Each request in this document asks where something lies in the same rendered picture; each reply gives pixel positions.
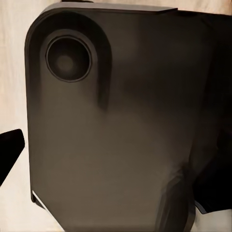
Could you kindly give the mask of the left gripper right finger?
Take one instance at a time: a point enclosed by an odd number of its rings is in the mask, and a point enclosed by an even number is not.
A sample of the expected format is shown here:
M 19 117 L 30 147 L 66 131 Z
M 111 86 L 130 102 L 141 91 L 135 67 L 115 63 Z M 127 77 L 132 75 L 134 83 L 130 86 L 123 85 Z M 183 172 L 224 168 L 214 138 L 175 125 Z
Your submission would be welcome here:
M 217 146 L 232 167 L 232 130 L 222 128 L 218 134 Z

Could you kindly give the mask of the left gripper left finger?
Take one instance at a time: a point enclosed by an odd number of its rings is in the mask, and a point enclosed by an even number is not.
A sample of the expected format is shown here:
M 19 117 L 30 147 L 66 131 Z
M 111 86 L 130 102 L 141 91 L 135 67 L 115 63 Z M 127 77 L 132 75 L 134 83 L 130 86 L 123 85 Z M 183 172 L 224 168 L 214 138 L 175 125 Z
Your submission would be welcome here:
M 0 134 L 0 187 L 25 147 L 21 129 Z

